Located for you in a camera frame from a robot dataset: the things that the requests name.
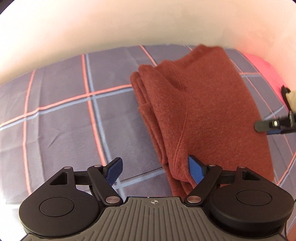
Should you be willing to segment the dark red knit sweater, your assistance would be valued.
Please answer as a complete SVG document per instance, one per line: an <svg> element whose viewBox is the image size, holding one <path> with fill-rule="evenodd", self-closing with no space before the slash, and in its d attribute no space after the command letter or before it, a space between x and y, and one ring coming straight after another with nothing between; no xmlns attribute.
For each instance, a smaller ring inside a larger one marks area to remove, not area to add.
<svg viewBox="0 0 296 241"><path fill-rule="evenodd" d="M267 137L254 129L260 113L223 48L200 45L179 60L140 65L130 81L174 196L197 185L190 155L274 180Z"/></svg>

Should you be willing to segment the pink pillow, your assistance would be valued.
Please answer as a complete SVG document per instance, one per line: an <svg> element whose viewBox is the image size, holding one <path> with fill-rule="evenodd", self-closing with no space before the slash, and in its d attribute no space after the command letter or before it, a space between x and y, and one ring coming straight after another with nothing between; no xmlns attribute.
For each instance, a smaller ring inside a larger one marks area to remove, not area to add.
<svg viewBox="0 0 296 241"><path fill-rule="evenodd" d="M288 87L288 85L278 74L276 69L269 62L263 60L258 56L243 53L239 54L255 69L255 72L243 72L241 73L241 75L245 75L247 77L262 77L276 94L278 100L284 105L285 109L288 110L288 107L285 104L285 101L283 100L283 96L281 94L282 86Z"/></svg>

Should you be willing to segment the blue plaid bed sheet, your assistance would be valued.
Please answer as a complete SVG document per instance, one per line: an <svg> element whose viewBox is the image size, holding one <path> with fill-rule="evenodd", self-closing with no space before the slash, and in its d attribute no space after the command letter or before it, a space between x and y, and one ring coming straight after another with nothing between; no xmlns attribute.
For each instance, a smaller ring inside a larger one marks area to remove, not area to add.
<svg viewBox="0 0 296 241"><path fill-rule="evenodd" d="M1 204L17 206L65 166L84 171L123 159L122 196L171 196L139 112L130 76L140 65L183 58L193 46L136 46L79 55L1 86ZM287 114L268 83L236 50L224 49L260 113ZM295 194L295 134L266 135L278 186Z"/></svg>

